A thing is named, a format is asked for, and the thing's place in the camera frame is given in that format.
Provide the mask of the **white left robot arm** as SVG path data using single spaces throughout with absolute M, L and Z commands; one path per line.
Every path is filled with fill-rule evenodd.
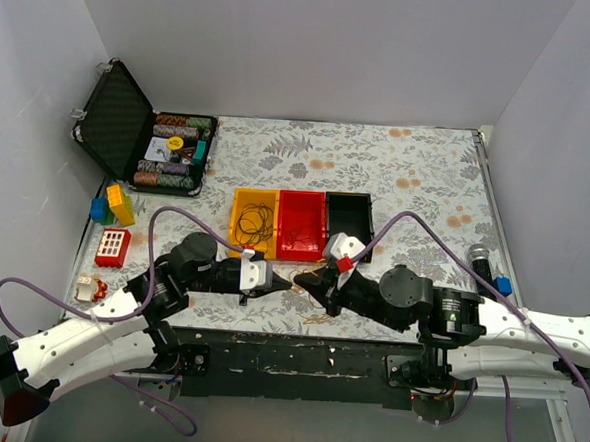
M 169 253 L 82 316 L 24 336 L 0 336 L 0 419 L 21 425 L 65 393 L 131 369 L 174 370 L 189 357 L 168 322 L 192 292 L 240 301 L 290 290 L 261 252 L 218 258 L 214 237 L 187 235 Z

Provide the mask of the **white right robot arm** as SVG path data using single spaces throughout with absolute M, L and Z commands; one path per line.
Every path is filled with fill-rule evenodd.
M 415 386 L 511 376 L 567 378 L 590 388 L 590 315 L 516 316 L 493 299 L 436 287 L 400 265 L 378 281 L 333 265 L 294 281 L 330 316 L 349 310 L 401 333 L 414 329 L 421 356 L 399 366 L 397 376 Z

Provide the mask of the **yellow plastic bin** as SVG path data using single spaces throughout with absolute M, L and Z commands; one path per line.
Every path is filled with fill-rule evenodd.
M 233 196 L 228 240 L 240 248 L 250 247 L 275 260 L 279 190 L 237 188 Z

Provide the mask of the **red plastic bin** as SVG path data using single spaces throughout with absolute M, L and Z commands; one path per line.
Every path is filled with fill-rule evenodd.
M 280 191 L 278 260 L 316 262 L 326 244 L 326 195 L 320 191 Z

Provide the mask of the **floral table mat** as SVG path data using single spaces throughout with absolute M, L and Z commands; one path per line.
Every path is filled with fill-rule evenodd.
M 383 233 L 360 268 L 371 278 L 400 263 L 437 285 L 469 290 L 473 281 L 455 259 L 475 243 L 490 250 L 495 275 L 513 276 L 480 132 L 225 116 L 219 123 L 201 193 L 132 192 L 136 222 L 123 267 L 96 266 L 95 225 L 74 277 L 118 289 L 146 270 L 150 252 L 167 253 L 202 224 L 226 236 L 237 188 L 367 193 Z

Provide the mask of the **black plastic bin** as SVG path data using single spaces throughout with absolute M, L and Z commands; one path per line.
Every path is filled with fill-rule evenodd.
M 372 200 L 369 193 L 327 192 L 326 201 L 326 246 L 323 255 L 328 255 L 330 239 L 333 235 L 345 233 L 358 239 L 364 245 L 374 237 L 372 221 Z

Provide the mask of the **red white toy block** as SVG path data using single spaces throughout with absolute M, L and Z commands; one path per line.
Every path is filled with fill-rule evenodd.
M 128 253 L 131 233 L 123 229 L 104 229 L 94 263 L 99 267 L 122 268 Z

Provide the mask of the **black microphone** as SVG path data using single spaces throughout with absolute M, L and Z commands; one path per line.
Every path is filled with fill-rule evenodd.
M 473 244 L 467 251 L 467 260 L 471 265 L 472 271 L 480 276 L 484 282 L 488 283 L 489 286 L 493 286 L 494 279 L 489 262 L 489 252 L 482 243 Z M 491 300 L 496 299 L 495 295 L 479 281 L 476 282 L 476 289 L 482 297 Z

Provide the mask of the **yellow toy brick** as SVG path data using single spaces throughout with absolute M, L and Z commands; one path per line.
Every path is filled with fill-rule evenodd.
M 124 227 L 134 225 L 135 215 L 131 198 L 123 191 L 119 184 L 111 185 L 106 190 L 110 211 Z

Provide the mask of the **small red white toy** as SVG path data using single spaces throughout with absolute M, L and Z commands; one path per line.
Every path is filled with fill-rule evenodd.
M 75 284 L 75 300 L 96 303 L 106 298 L 108 285 L 101 279 L 79 276 Z

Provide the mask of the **yellow round chip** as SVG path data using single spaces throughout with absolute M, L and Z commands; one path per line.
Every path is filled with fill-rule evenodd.
M 166 146 L 170 150 L 178 151 L 183 147 L 184 144 L 185 142 L 181 137 L 174 135 L 167 140 Z

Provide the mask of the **blue toy brick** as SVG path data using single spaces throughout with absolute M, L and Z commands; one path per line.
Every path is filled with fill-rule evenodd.
M 103 223 L 108 217 L 108 207 L 109 203 L 105 197 L 94 198 L 91 201 L 91 206 L 89 209 L 90 219 L 94 222 Z

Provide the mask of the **blue toy block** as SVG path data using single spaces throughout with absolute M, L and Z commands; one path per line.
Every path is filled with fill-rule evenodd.
M 495 277 L 493 287 L 504 297 L 508 297 L 513 292 L 511 280 L 508 277 Z

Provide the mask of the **black poker chip case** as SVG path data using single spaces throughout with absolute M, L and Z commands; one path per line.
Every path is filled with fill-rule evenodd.
M 219 120 L 154 109 L 119 59 L 99 71 L 85 107 L 73 112 L 73 139 L 119 183 L 140 192 L 196 197 Z M 185 142 L 178 151 L 166 146 L 174 135 Z

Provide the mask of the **aluminium frame rail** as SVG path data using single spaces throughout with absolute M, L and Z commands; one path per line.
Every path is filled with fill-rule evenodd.
M 482 381 L 465 414 L 434 427 L 378 404 L 249 397 L 181 398 L 150 381 L 137 391 L 99 381 L 15 427 L 5 442 L 575 442 L 565 397 L 551 384 Z

